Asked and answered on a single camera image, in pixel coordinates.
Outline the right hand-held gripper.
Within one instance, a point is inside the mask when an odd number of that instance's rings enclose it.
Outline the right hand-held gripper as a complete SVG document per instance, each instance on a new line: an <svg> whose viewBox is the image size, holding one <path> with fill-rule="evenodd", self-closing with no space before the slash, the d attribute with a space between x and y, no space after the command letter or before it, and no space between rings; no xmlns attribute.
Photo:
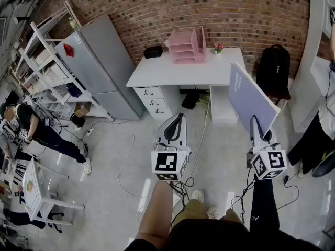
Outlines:
<svg viewBox="0 0 335 251"><path fill-rule="evenodd" d="M254 169L258 180L276 178L287 169L287 155L277 143L277 133L273 127L264 136L257 117L253 115L250 121L250 137L256 147L247 152L247 165Z"/></svg>

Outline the black box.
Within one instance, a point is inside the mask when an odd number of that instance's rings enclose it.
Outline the black box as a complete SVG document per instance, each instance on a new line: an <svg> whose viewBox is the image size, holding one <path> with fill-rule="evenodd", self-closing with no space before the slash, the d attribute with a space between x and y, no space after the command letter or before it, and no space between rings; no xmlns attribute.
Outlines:
<svg viewBox="0 0 335 251"><path fill-rule="evenodd" d="M151 59L151 58L159 58L163 53L162 47L159 46L153 46L153 47L148 47L144 50L143 54L146 59Z"/></svg>

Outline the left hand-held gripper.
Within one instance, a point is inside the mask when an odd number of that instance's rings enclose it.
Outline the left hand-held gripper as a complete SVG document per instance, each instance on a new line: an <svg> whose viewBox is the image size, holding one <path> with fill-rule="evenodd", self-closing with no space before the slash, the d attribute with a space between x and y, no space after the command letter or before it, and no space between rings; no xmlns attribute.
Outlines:
<svg viewBox="0 0 335 251"><path fill-rule="evenodd" d="M183 113L168 118L158 128L158 143L151 152L151 169L159 181L182 181L189 164L191 149L188 146L167 145L174 141L187 144L186 116Z"/></svg>

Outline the cardboard box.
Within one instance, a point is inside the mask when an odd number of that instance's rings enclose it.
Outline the cardboard box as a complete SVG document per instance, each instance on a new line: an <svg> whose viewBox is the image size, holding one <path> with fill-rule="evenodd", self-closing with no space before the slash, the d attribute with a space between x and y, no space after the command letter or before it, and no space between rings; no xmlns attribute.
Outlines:
<svg viewBox="0 0 335 251"><path fill-rule="evenodd" d="M77 102L74 109L74 114L78 117L83 117L90 112L90 102Z"/></svg>

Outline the person's left forearm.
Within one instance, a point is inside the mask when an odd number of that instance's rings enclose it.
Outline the person's left forearm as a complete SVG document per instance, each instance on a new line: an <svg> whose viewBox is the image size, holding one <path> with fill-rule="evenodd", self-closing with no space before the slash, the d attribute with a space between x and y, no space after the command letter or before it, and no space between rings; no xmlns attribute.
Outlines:
<svg viewBox="0 0 335 251"><path fill-rule="evenodd" d="M165 181L158 181L139 226L137 239L143 239L160 250L170 231L173 189Z"/></svg>

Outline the brown wooden chair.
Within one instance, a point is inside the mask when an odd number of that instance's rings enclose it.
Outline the brown wooden chair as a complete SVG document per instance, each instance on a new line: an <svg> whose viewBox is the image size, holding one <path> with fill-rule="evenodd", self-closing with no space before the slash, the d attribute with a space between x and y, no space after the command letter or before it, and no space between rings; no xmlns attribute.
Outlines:
<svg viewBox="0 0 335 251"><path fill-rule="evenodd" d="M289 92L290 84L291 82L288 79L285 84L274 86L266 92L270 101L273 102L274 105L278 106L280 110L283 110L291 99Z"/></svg>

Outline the white metal shelving unit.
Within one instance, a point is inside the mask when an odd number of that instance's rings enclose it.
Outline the white metal shelving unit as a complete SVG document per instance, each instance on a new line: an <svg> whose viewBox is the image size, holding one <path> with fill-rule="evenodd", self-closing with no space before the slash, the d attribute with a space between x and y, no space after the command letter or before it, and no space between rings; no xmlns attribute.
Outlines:
<svg viewBox="0 0 335 251"><path fill-rule="evenodd" d="M81 27L68 1L40 24L36 25L34 22L30 24L32 36L27 46L19 49L20 59L14 75L17 76L19 70L27 66L23 74L17 77L19 83L28 92L32 102L61 119L70 119L77 102L90 102L91 108L87 116L102 117L113 122L113 117L80 83L56 51L56 47L62 46L64 41L52 39L49 31L63 17L72 17L79 28ZM74 83L82 95L78 98L72 97L66 89L68 83Z"/></svg>

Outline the pink mesh desk organizer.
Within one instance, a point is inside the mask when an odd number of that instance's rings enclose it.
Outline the pink mesh desk organizer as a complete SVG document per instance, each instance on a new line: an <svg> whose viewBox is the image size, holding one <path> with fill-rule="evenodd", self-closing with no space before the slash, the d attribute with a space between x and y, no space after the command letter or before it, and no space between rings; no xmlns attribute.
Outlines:
<svg viewBox="0 0 335 251"><path fill-rule="evenodd" d="M168 41L168 49L175 64L205 63L206 40L203 27L175 29Z"/></svg>

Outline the white desk with drawers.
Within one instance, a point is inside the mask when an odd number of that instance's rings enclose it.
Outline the white desk with drawers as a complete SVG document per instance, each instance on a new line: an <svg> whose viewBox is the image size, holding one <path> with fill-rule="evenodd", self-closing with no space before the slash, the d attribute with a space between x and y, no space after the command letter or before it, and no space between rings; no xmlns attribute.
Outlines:
<svg viewBox="0 0 335 251"><path fill-rule="evenodd" d="M219 56L207 49L203 64L174 64L171 54L163 52L159 58L143 58L126 85L133 89L159 87L172 116L181 107L180 87L208 87L212 122L217 125L236 124L239 117L228 95L231 64L234 62L245 68L239 48L225 48Z"/></svg>

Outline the person's khaki trousers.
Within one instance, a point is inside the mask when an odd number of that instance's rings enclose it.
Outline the person's khaki trousers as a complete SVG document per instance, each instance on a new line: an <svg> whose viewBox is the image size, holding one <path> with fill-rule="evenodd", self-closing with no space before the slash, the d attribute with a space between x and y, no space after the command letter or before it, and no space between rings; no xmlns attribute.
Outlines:
<svg viewBox="0 0 335 251"><path fill-rule="evenodd" d="M210 214L212 214L215 208L211 207L206 211L205 207L203 204L196 200L196 199L191 199L184 210L176 216L175 220L172 222L172 228L174 228L178 223L184 220L190 220L190 219L196 219L196 220L222 220L222 221L228 221L228 222L235 222L238 224L243 225L243 222L241 219L238 217L238 215L232 210L228 209L225 213L225 215L222 218L217 218L217 216L213 215L210 217Z"/></svg>

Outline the dark blue bin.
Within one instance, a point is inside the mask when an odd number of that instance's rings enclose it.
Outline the dark blue bin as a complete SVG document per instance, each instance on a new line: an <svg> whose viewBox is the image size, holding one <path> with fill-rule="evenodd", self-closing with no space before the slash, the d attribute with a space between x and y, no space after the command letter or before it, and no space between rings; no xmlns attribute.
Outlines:
<svg viewBox="0 0 335 251"><path fill-rule="evenodd" d="M79 90L79 88L74 83L68 83L66 85L66 89L72 97L78 98L82 95L82 92Z"/></svg>

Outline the white desk drawer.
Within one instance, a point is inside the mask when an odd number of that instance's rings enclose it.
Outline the white desk drawer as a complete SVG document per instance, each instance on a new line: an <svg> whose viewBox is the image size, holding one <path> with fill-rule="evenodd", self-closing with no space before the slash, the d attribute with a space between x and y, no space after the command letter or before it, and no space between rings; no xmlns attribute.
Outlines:
<svg viewBox="0 0 335 251"><path fill-rule="evenodd" d="M162 98L145 98L142 102L147 108L166 108L166 102Z"/></svg>
<svg viewBox="0 0 335 251"><path fill-rule="evenodd" d="M134 91L140 99L161 99L163 98L159 87L138 87Z"/></svg>
<svg viewBox="0 0 335 251"><path fill-rule="evenodd" d="M150 115L153 119L167 120L172 116L172 113L169 108L164 107L153 107L148 109Z"/></svg>

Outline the black backpack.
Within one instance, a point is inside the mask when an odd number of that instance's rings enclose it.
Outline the black backpack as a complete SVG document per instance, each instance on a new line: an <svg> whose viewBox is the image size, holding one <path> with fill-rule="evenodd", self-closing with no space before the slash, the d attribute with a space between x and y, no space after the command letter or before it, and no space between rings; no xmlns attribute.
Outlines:
<svg viewBox="0 0 335 251"><path fill-rule="evenodd" d="M289 69L289 52L279 44L272 45L262 53L256 73L256 83L266 93L272 87L288 81Z"/></svg>

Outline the person's black shirt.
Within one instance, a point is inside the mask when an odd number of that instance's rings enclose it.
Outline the person's black shirt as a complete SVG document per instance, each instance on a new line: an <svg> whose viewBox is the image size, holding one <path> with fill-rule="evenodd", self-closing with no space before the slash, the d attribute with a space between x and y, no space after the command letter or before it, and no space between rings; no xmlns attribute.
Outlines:
<svg viewBox="0 0 335 251"><path fill-rule="evenodd" d="M162 248L144 239L132 241L124 251L322 251L281 230L249 232L242 224L224 220L187 219L169 233Z"/></svg>

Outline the lavender folder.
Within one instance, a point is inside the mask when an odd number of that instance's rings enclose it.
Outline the lavender folder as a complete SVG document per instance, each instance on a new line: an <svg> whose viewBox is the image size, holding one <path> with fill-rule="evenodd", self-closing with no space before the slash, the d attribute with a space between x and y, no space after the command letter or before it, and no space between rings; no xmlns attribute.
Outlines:
<svg viewBox="0 0 335 251"><path fill-rule="evenodd" d="M280 108L237 62L231 64L229 99L248 132L251 132L251 119L256 116L261 131L267 134L280 113Z"/></svg>

